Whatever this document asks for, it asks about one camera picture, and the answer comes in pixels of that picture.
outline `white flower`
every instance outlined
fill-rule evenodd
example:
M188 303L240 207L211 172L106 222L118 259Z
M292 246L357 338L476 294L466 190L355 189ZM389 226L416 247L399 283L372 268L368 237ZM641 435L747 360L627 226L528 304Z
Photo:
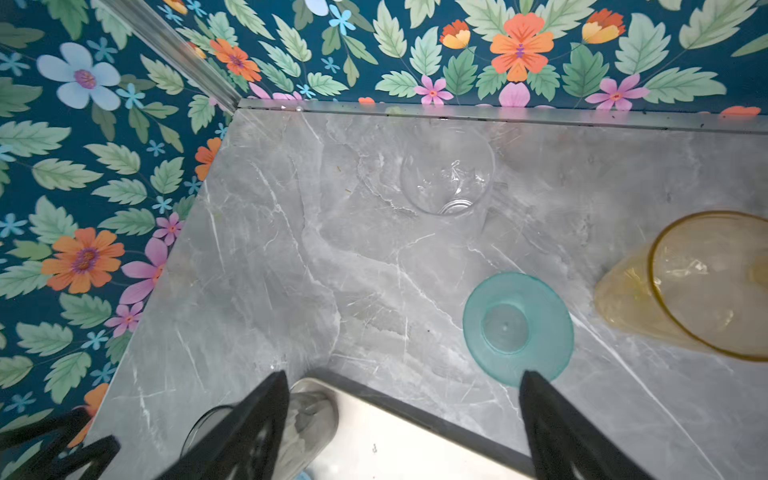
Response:
M53 55L38 57L38 71L46 78L64 83L56 91L58 99L72 108L85 108L89 98L105 110L120 107L120 98L109 88L120 83L120 74L107 62L93 65L93 58L82 45L68 42L59 47L64 60Z

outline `small blue flower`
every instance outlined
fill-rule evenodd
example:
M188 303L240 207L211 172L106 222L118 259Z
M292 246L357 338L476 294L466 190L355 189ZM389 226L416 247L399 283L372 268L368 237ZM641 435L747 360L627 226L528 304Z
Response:
M191 182L184 182L185 187L189 187L189 193L187 195L196 194L200 191L200 187L203 186L203 182L198 181L197 175L192 175Z
M157 195L155 200L157 200L157 203L152 205L152 210L158 210L160 215L162 215L166 210L173 210L173 207L170 205L170 202L173 201L173 198L163 199L163 197Z
M350 10L345 10L344 13L339 13L339 9L335 5L331 5L330 7L331 13L333 13L333 16L336 18L331 18L328 21L328 25L335 27L339 26L339 31L341 32L341 35L344 35L346 37L346 29L354 30L355 25L352 25L347 20L349 20L349 17L352 16L352 12Z
M96 386L99 383L109 383L112 380L112 374L117 370L118 368L115 366L112 366L112 362L107 362L106 365L104 365L104 368L101 370L94 370L91 372L91 376L96 377L96 380L94 380L93 385Z
M326 70L331 70L331 73L336 73L341 70L341 67L333 63L333 57L321 58L320 60L326 64Z
M108 47L106 38L99 38L98 43L93 40L88 40L85 43L96 51L96 54L94 55L96 61L102 61L106 58L109 63L114 63L114 57L112 57L111 54L117 53L118 50L116 48Z
M32 392L27 393L25 396L14 395L11 397L11 403L3 410L3 412L11 412L16 410L17 413L23 413L27 409L27 405L35 403L37 400L30 398Z
M29 69L29 65L26 63L21 63L19 60L22 59L22 55L18 52L11 53L11 56L6 56L2 53L0 53L0 71L6 71L10 70L13 72L14 75L17 77L22 76L22 68L25 70Z
M156 157L159 154L164 154L165 150L163 150L163 147L165 147L165 143L160 142L159 144L154 143L154 140L149 141L149 145L152 145L147 149L148 152L154 153L154 156Z
M5 222L0 222L0 227L2 227L2 230L0 230L0 238L6 238L11 233L14 235L23 234L24 230L19 227L26 224L27 220L19 220L17 222L15 214L5 215Z
M312 98L316 95L315 92L310 91L310 86L308 84L299 85L299 93L306 95L307 98Z
M200 3L197 0L192 0L192 2L187 3L187 8L189 8L192 12L195 12L198 17L205 16L205 10L200 8Z
M118 88L117 93L121 97L127 98L125 101L125 107L128 110L130 110L134 105L139 108L144 108L143 104L139 100L146 97L147 94L145 94L143 91L136 93L136 85L128 84L128 91L125 91L122 88Z
M176 15L168 5L158 6L157 9L165 14L166 20L173 20L174 22L176 22L176 25L181 25L181 17L179 15Z
M83 343L83 346L80 347L82 349L88 349L93 347L94 350L98 350L101 348L101 342L106 343L109 338L105 337L104 334L107 332L107 330L101 330L99 333L93 333L88 332L88 340L86 343Z

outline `green leaf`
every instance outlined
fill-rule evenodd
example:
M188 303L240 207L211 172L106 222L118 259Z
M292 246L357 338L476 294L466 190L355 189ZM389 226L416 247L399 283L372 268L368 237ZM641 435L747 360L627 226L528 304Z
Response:
M195 196L183 197L181 200L174 204L174 212L179 214L179 220L186 220L194 205Z
M125 233L127 235L144 235L155 228L155 220L152 212L146 208L138 210L129 208L116 212L114 217L109 217L100 224L99 228L108 228L115 233Z
M411 28L421 25L428 16L432 18L435 5L440 5L440 0L406 0L406 9L411 11Z
M451 57L448 65L442 68L442 76L445 77L445 89L459 96L472 90L478 70L475 61L474 47L466 48L458 57Z
M26 353L39 353L40 356L53 355L67 348L72 343L72 330L55 323L43 322L38 326L28 323L16 323L16 335L22 339L18 343Z
M210 99L205 95L195 95L189 103L190 110L187 116L192 119L192 131L197 133L202 127L207 127L214 119L216 109L210 104Z
M91 356L86 352L70 353L56 360L51 365L51 371L45 376L48 382L44 392L50 392L53 402L60 405L70 389L80 385L80 381L91 366Z
M580 25L583 18L594 10L590 8L597 0L549 0L539 5L536 15L545 20L541 33L551 31L555 38L564 37L568 30Z
M37 423L50 415L51 412L53 412L53 409L41 410L40 412L33 413L32 415L20 415L6 423L5 426L0 429L0 432L7 432L9 430L18 429L26 425L31 425L32 423Z
M155 167L154 175L149 177L152 187L160 194L175 192L181 183L182 175L184 175L184 170L181 168L182 162L184 162L183 157L176 157L171 161L165 160Z
M467 23L475 27L475 33L485 41L493 41L496 35L507 36L504 23L515 16L515 10L504 0L456 0L469 15Z
M545 65L539 73L528 73L528 84L534 89L536 95L541 95L549 101L554 98L554 91L560 88L560 74L552 65Z
M141 111L143 111L145 114L152 115L153 117L160 118L162 120L168 115L173 115L178 112L179 107L174 107L173 105L163 105L159 101L153 101L149 105L145 105Z
M179 72L175 71L162 61L152 61L143 55L139 55L139 58L141 59L141 63L144 64L144 67L147 69L149 78L157 84L158 88L165 90L165 93L176 95L184 90L184 82L181 80Z
M379 43L379 50L393 58L402 58L408 51L408 42L406 34L400 28L400 22L397 17L393 18L387 9L384 0L379 3L379 10L376 13L377 19L373 21L373 34Z
M734 53L730 54L730 56L741 57L744 55L749 55L750 53L755 53L756 51L765 50L766 48L768 48L768 33L755 38L751 42L744 45L742 48L739 48Z
M69 136L69 127L49 127L48 122L32 123L30 120L14 121L0 126L0 144L11 148L11 153L19 157L47 155L61 146L60 141Z
M16 248L9 250L8 254L17 258L28 260L43 260L51 256L51 248L45 243L31 242L29 240L13 240Z
M37 28L17 28L0 22L0 43L11 48L27 48L27 44L43 38L45 33Z
M422 75L435 73L440 69L441 50L442 45L437 43L437 27L432 27L422 37L416 37L415 45L411 47L411 66Z
M323 55L331 55L331 53L341 48L339 27L328 27L323 30L321 36L323 37L323 47L320 50Z
M301 38L295 28L291 28L277 15L272 15L277 23L277 34L286 50L298 61L309 61L312 58L312 52L306 47L306 40Z
M310 82L310 87L321 95L327 97L338 95L342 90L348 90L346 85L340 81L333 80L330 75L323 75L321 73L310 73L307 78Z
M730 38L738 24L757 10L755 0L704 0L701 10L690 14L690 25L680 28L680 45L687 49L707 47Z
M125 48L128 37L133 35L132 30L101 6L98 0L91 0L91 8L96 11L96 19L101 22L101 30L112 35L112 40L118 46L118 50Z
M101 325L112 315L112 305L107 300L86 293L77 296L62 292L58 302L64 309L61 318L69 320L70 325L79 325L82 329Z
M107 141L114 140L114 124L116 124L118 120L114 117L112 112L99 107L96 105L96 102L93 101L91 102L91 120L101 128L101 133Z
M84 0L42 0L48 14L60 20L72 40L80 38L83 24L88 24L88 5Z
M38 240L49 245L56 243L59 237L74 237L74 231L78 229L72 215L64 207L54 207L45 195L38 198L29 223L32 224L29 230L38 236Z
M0 387L7 389L21 382L30 370L32 370L32 361L25 356L0 358Z
M238 46L235 29L230 27L230 21L227 20L227 14L224 12L211 13L208 15L208 26L214 37L226 40L233 47Z
M259 43L262 47L264 47L266 53L270 56L270 58L272 58L277 66L280 67L282 71L286 72L291 77L299 77L301 75L301 67L291 58L290 55L280 50L278 47L273 47L265 41L260 41Z
M484 67L475 84L478 88L478 98L482 100L486 95L496 93L505 83L507 83L507 72L498 73L491 65Z
M385 91L392 96L411 98L416 95L414 87L419 86L416 79L407 71L391 71L382 75L382 80L376 84L376 90Z
M251 7L248 6L246 0L224 0L224 4L227 10L234 18L237 18L243 27L251 30L256 35L262 35L270 40L275 38L267 31L264 26L264 21L256 15Z
M645 84L650 93L646 101L657 104L659 101L673 104L675 101L692 101L694 97L707 95L725 95L725 85L712 80L717 76L711 71L699 71L699 67L670 68L655 75Z
M73 164L69 160L46 158L32 166L32 176L38 184L49 190L69 191L83 188L85 184L96 181L104 174L85 170L83 164Z
M85 148L96 155L97 162L106 165L110 170L117 171L120 175L132 175L141 168L141 159L138 154L124 145L110 142L106 145L89 144L85 145Z
M301 30L308 24L312 23L315 19L315 15L312 13L309 7L306 6L304 0L293 0L293 11L296 15L293 17L293 27L296 30Z
M27 103L35 100L43 92L43 87L14 85L10 77L0 78L0 117L13 117L13 113L27 111Z
M355 62L352 61L349 55L346 56L346 60L344 61L343 71L346 73L346 83L350 87L354 87L355 83L357 83L357 79L360 78L360 72L357 70Z
M149 120L138 108L132 108L129 112L128 126L136 130L136 136L139 137L139 141L142 144L146 144L149 140Z
M600 90L600 81L608 72L603 54L592 54L585 45L571 43L571 63L563 65L563 90L574 97L583 98Z
M616 69L627 75L634 75L649 70L660 64L669 54L664 50L670 42L671 35L664 36L664 24L654 27L654 23L646 15L632 14L629 33L619 37L619 47L616 50Z
M109 185L104 185L91 192L91 195L106 197L110 202L120 205L140 204L147 199L147 188L139 180L121 178L120 180L110 180L108 183Z
M120 363L132 336L133 333L126 332L120 336L113 336L107 341L107 356L110 362L114 364Z
M26 295L32 290L40 290L51 275L40 273L42 262L27 260L21 265L9 266L0 273L0 296L11 299L17 295Z

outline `teal plastic cup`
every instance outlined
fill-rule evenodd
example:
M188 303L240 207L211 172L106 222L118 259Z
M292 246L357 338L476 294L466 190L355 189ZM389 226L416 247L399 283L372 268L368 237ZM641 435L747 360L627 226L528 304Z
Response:
M464 338L491 377L519 387L525 370L556 379L571 359L574 329L563 300L523 273L500 273L477 286L464 308Z

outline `gray marble countertop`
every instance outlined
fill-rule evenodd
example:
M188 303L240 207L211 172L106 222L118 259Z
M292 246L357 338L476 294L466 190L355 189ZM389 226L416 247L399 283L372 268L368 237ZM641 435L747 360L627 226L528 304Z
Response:
M472 247L397 188L402 132L476 129L497 154ZM88 436L106 478L152 478L202 413L268 373L331 371L528 453L518 391L462 335L483 279L548 283L574 321L554 386L658 478L768 477L768 366L609 328L596 282L673 220L768 214L768 137L240 110Z

